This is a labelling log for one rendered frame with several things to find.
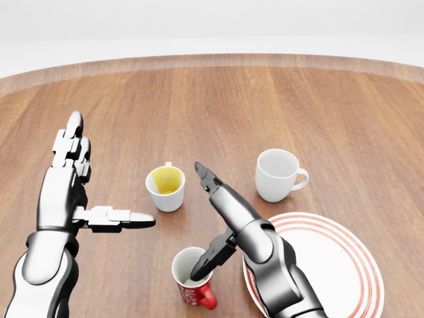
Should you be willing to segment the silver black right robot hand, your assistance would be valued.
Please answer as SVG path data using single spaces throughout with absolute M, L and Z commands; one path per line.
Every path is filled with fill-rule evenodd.
M 223 265 L 240 247 L 257 264 L 265 263 L 272 255 L 273 243 L 265 233 L 271 229 L 253 206 L 232 187 L 223 182 L 200 162 L 195 171 L 202 188 L 209 194 L 209 201 L 227 225 L 227 230 L 217 235 L 209 248 L 193 267 L 190 278 L 199 281 L 217 266 Z

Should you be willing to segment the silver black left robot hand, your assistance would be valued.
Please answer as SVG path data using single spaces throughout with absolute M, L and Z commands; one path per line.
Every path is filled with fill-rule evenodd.
M 111 206 L 87 208 L 84 185 L 91 177 L 91 143 L 83 135 L 83 117 L 74 111 L 60 129 L 52 147 L 54 158 L 47 169 L 37 208 L 37 229 L 67 231 L 82 228 L 95 233 L 119 233 L 123 229 L 153 227 L 153 216 Z

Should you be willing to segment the plain white mug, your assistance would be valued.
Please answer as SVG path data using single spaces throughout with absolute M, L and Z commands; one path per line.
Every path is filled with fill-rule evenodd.
M 273 148 L 258 156 L 255 184 L 258 194 L 265 201 L 279 202 L 291 191 L 303 189 L 308 182 L 309 173 L 300 167 L 291 152 Z

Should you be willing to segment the white mug with yellow inside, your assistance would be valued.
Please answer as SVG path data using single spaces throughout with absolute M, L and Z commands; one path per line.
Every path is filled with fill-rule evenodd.
M 155 206 L 165 213 L 174 212 L 182 206 L 185 183 L 185 174 L 171 162 L 153 169 L 145 181 Z

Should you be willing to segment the red mug with white print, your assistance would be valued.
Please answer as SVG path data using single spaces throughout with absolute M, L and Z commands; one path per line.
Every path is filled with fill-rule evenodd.
M 190 278 L 191 271 L 204 252 L 203 248 L 194 246 L 178 252 L 172 262 L 172 275 L 186 304 L 202 305 L 208 310 L 213 310 L 217 306 L 217 299 L 211 291 L 213 272 L 197 282 Z

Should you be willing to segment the white plate with red rings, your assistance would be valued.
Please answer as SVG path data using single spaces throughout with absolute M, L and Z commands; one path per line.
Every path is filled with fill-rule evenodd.
M 280 313 L 278 318 L 383 318 L 384 283 L 370 251 L 352 232 L 324 216 L 289 212 L 270 217 L 295 251 L 319 300 L 318 312 Z

